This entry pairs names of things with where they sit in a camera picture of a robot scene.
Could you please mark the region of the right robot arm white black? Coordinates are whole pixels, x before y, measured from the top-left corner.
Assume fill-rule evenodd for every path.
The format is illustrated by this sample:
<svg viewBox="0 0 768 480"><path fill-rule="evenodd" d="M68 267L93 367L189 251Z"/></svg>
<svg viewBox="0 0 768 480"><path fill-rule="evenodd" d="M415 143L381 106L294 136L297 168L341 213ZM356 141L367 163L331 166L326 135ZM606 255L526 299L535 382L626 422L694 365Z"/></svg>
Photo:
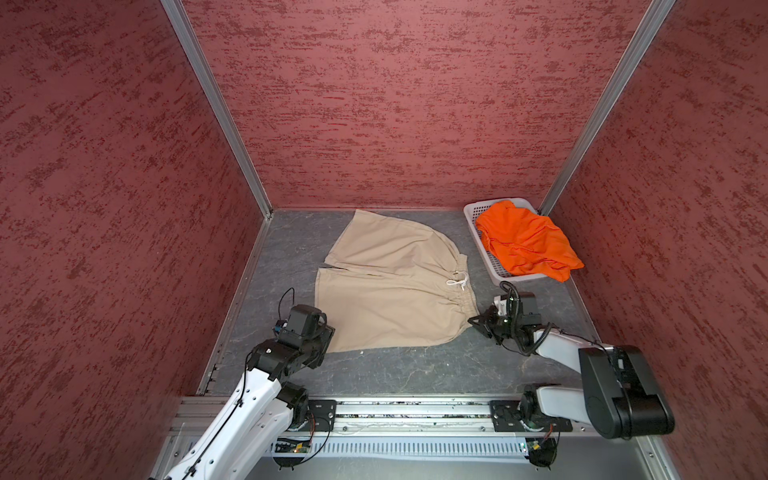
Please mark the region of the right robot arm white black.
<svg viewBox="0 0 768 480"><path fill-rule="evenodd" d="M513 341L512 353L566 366L580 375L581 386L528 385L514 407L494 407L494 418L544 433L576 422L607 439L663 436L675 430L671 406L638 348L601 344L539 319L519 307L499 310L493 305L468 323L502 348Z"/></svg>

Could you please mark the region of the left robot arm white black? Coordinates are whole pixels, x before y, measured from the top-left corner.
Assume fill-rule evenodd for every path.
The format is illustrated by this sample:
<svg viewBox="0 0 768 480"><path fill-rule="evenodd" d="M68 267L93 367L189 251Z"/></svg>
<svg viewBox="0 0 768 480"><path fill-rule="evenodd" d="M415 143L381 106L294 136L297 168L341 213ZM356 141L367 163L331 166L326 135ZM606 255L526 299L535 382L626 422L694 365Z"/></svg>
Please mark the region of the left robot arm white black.
<svg viewBox="0 0 768 480"><path fill-rule="evenodd" d="M167 479L244 479L287 430L306 421L308 394L288 378L322 364L335 330L282 328L246 357L235 391Z"/></svg>

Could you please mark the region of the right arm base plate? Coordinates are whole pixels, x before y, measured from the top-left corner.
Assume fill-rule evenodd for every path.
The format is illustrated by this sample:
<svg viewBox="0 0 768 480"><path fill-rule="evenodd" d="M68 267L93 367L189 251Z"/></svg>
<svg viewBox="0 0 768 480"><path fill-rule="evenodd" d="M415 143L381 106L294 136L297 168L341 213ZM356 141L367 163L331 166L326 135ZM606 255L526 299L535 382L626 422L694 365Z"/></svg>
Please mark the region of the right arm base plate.
<svg viewBox="0 0 768 480"><path fill-rule="evenodd" d="M489 404L494 431L546 434L572 432L570 420L544 414L531 400L493 400Z"/></svg>

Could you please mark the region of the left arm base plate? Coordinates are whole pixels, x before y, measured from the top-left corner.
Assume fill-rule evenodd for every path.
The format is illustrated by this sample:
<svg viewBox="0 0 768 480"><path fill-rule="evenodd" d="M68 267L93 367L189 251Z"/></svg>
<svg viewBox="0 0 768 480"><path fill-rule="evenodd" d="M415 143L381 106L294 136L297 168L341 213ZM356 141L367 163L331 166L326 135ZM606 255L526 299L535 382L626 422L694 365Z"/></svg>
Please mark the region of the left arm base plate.
<svg viewBox="0 0 768 480"><path fill-rule="evenodd" d="M293 410L289 432L328 432L333 429L338 402L328 399L309 399Z"/></svg>

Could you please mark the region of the beige shorts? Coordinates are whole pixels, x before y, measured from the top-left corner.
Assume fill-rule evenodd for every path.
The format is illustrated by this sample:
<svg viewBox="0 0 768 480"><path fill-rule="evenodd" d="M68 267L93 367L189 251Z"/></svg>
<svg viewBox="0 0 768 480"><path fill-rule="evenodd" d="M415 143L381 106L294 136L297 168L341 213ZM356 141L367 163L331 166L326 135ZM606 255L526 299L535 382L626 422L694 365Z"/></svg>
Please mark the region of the beige shorts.
<svg viewBox="0 0 768 480"><path fill-rule="evenodd" d="M358 210L324 263L315 305L332 353L441 345L478 314L466 255L415 221Z"/></svg>

